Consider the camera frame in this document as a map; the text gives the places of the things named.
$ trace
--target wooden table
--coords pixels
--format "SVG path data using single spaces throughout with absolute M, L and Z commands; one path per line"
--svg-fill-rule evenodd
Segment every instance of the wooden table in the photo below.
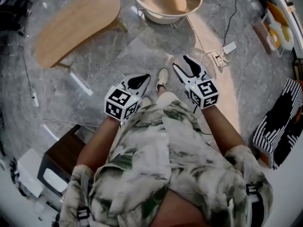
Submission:
M 36 58 L 43 68 L 60 63 L 63 58 L 91 38 L 119 25 L 120 0 L 74 0 L 60 10 L 40 32 L 36 42 Z

